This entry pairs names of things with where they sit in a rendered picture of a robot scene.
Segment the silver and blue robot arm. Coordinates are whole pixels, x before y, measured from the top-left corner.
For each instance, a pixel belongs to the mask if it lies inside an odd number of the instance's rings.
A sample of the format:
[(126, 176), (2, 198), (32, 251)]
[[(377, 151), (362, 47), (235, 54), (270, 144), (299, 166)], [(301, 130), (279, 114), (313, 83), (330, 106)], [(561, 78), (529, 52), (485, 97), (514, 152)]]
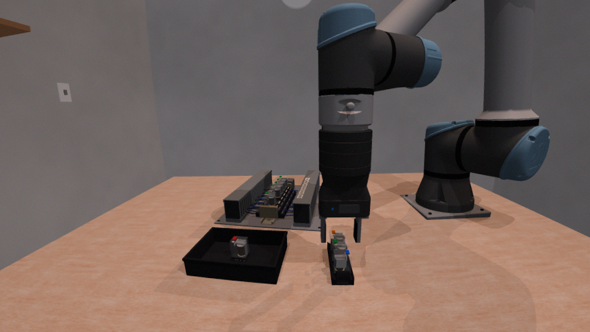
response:
[[(378, 26), (367, 5), (329, 8), (319, 19), (319, 97), (374, 95), (432, 83), (441, 68), (441, 50), (416, 35), (454, 1), (403, 0)], [(426, 129), (416, 203), (433, 211), (474, 208), (470, 172), (525, 181), (548, 152), (550, 133), (531, 109), (535, 0), (484, 0), (484, 10), (483, 111), (475, 123), (448, 121)]]

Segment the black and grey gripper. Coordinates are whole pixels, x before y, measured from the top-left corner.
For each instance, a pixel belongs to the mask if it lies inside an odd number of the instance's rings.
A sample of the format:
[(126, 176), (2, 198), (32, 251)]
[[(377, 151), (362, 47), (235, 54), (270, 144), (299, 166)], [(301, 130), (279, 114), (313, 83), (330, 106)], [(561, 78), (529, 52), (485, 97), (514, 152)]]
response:
[(327, 217), (355, 217), (353, 237), (361, 241), (361, 221), (370, 215), (373, 95), (319, 97), (319, 190), (321, 243)]

